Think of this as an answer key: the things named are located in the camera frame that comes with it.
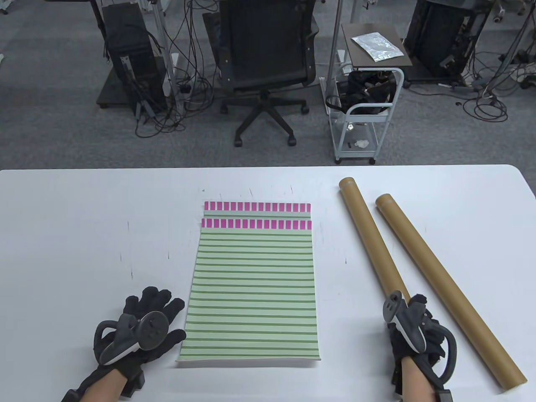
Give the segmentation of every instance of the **plastic bag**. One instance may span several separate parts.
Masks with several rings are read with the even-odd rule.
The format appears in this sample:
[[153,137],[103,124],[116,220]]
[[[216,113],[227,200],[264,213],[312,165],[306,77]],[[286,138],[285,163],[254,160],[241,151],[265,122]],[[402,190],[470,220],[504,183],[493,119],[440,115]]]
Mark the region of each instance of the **plastic bag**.
[[375,62],[404,55],[399,48],[389,42],[379,32],[354,36],[352,40],[361,46]]

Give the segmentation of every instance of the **chair backrest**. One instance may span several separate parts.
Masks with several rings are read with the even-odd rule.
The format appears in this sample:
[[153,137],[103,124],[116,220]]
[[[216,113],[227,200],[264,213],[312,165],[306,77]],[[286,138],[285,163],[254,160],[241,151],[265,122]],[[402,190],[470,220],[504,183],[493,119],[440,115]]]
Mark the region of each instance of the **chair backrest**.
[[315,0],[220,0],[221,40],[235,87],[307,80],[306,47]]

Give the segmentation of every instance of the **black bag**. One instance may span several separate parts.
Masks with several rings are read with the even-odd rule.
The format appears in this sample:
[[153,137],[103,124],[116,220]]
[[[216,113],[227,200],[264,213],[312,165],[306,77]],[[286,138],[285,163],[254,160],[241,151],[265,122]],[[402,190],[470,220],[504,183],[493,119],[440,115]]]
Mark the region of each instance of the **black bag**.
[[[350,107],[358,103],[391,103],[397,90],[397,80],[392,72],[383,71],[352,71],[348,78],[337,82],[341,106],[329,102],[326,106],[346,113]],[[377,115],[387,108],[358,108],[353,115]]]

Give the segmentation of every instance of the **black office chair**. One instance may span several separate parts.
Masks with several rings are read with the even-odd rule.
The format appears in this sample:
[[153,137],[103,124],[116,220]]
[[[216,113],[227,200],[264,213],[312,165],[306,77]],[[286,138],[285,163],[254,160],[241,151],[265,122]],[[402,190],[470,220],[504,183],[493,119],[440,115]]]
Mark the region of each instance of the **black office chair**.
[[305,99],[275,98],[269,90],[307,86],[315,80],[315,2],[220,0],[219,12],[203,14],[224,89],[259,92],[256,98],[228,98],[221,103],[223,114],[228,106],[254,108],[236,130],[236,147],[242,146],[240,135],[264,111],[288,133],[289,146],[296,145],[292,128],[275,106],[301,105],[303,114],[309,113],[309,107]]

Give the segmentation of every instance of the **chair base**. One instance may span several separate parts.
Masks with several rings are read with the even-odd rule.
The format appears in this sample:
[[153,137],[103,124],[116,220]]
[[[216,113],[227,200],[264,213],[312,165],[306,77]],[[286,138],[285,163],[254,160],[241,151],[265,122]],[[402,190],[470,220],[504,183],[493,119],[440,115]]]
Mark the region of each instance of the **chair base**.
[[262,112],[267,112],[276,122],[279,124],[288,134],[288,146],[296,145],[296,137],[294,137],[294,131],[287,124],[287,122],[281,117],[279,112],[275,109],[275,106],[293,106],[301,105],[301,113],[309,113],[309,107],[305,99],[283,99],[283,98],[271,98],[268,91],[261,91],[258,98],[229,98],[224,99],[221,102],[220,113],[229,113],[228,106],[249,106],[253,107],[253,110],[245,118],[240,127],[236,129],[234,146],[242,146],[241,135],[246,128],[260,115]]

